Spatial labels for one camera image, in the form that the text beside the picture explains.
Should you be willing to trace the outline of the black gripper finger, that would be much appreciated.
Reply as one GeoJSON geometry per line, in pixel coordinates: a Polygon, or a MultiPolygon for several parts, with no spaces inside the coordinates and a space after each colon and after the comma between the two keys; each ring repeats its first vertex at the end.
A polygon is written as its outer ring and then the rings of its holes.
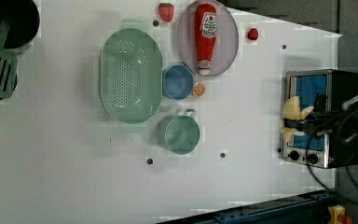
{"type": "Polygon", "coordinates": [[[306,127],[304,120],[284,119],[283,126],[289,129],[303,130],[306,127]]]}

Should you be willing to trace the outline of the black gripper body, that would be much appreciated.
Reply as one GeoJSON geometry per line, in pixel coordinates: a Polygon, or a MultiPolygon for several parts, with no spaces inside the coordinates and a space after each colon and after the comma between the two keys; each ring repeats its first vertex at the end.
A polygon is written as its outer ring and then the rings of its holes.
{"type": "Polygon", "coordinates": [[[344,102],[339,111],[306,116],[304,132],[311,136],[329,133],[341,146],[358,150],[358,95],[344,102]]]}

